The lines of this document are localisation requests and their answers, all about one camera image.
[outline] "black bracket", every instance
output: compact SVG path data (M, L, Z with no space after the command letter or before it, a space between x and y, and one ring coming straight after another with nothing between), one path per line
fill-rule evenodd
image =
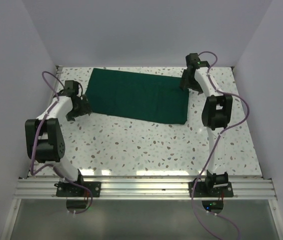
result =
M232 106L231 95L208 96L201 114L202 124L212 130L226 128L231 121Z
M25 123L26 146L29 158L32 158L34 139L37 128L40 124L38 119L29 119ZM35 159L43 164L46 161L60 162L65 155L65 142L57 118L50 118L43 122L39 135L47 133L47 139L39 139L37 142L37 150Z
M196 69L207 67L210 65L207 61L201 61L198 57L198 53L190 53L186 56L186 65L187 69L184 69L179 87L182 90L192 89L199 93L203 93L202 87L195 79L195 71Z
M102 183L100 181L85 181L81 186L88 188L92 196L94 198L99 198L101 194L101 189L102 189ZM64 183L64 182L59 182L54 184L55 187L57 187L56 191L56 197L66 197L66 198L80 198L84 197L85 190L72 185L71 183Z
M193 186L195 184L196 178L194 181L188 183L189 196L192 197ZM216 173L211 174L207 171L207 176L205 181L198 180L194 198L219 198L223 196L224 198L232 198L234 196L232 183L228 181L228 174L216 175Z
M91 105L87 99L87 96L83 94L78 96L80 83L74 80L67 80L64 84L64 89L62 89L58 96L67 96L71 98L72 110L67 113L66 119L69 122L75 121L76 117L83 115L90 115L92 113Z
M194 183L195 183L195 180L190 181L188 183L188 191L189 191L190 197L192 197ZM234 196L233 187L232 187L231 182L229 182L227 186L208 189L204 181L198 181L196 184L196 188L195 188L193 197L194 198L212 198L212 197L219 198L222 195L224 198L232 198Z

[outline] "white wall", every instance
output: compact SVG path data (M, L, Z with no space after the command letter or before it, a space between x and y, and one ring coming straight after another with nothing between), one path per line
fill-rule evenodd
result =
M234 66L271 0L23 2L58 65L185 66L210 50Z
M273 0L235 67L250 103L248 124L261 170L272 178L283 215L283 0Z
M54 69L23 3L0 1L0 236L18 177L29 167L24 124L47 106L41 72Z

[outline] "terrazzo tabletop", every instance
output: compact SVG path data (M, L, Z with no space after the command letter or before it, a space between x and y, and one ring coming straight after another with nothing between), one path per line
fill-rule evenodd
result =
M109 70L181 77L182 67L102 67ZM93 68L64 67L60 79L79 81L84 92ZM231 68L210 71L226 92L238 93ZM189 90L185 125L160 124L92 113L75 122L60 120L70 162L84 176L195 176L209 155L206 127L202 124L204 94ZM244 118L242 104L233 100L230 124ZM262 176L247 123L224 134L224 159L229 175ZM38 176L55 176L45 168Z

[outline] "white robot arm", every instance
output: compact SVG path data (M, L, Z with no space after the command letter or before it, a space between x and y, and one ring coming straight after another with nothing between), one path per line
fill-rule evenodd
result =
M59 120L65 118L74 121L75 117L90 114L91 108L85 95L79 97L79 83L73 80L65 81L64 89L58 93L47 110L36 119L25 123L27 154L32 158L34 139L40 122L46 116L35 150L35 160L53 167L60 176L60 182L67 184L81 182L81 173L65 156L65 142Z
M230 94L220 93L222 90L215 79L212 76L210 79L208 77L210 65L207 61L201 61L197 53L187 55L186 64L187 69L182 74L180 88L183 90L189 88L204 93L206 96L201 120L208 132L209 152L211 153L219 133L228 126L231 120L233 97ZM232 188L228 181L224 148L224 137L221 137L208 163L205 182L199 182L196 186L198 196L204 197L203 194L205 194L207 197L218 197L221 192L226 193L227 197L234 196L232 190L228 191Z

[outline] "green towel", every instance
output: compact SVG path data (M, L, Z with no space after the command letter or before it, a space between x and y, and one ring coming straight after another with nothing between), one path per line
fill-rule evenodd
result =
M161 124L185 124L189 91L179 77L94 68L86 96L94 113Z

